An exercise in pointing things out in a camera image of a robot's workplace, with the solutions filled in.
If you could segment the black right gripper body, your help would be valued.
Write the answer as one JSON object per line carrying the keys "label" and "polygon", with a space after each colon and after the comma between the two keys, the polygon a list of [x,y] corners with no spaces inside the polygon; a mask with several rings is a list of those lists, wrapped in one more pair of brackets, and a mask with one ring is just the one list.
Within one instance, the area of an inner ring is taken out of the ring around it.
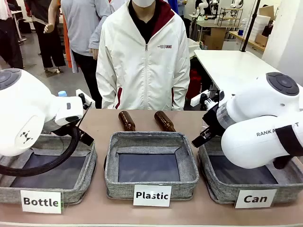
{"label": "black right gripper body", "polygon": [[202,119],[208,125],[202,131],[204,136],[222,136],[228,127],[226,104],[209,104]]}

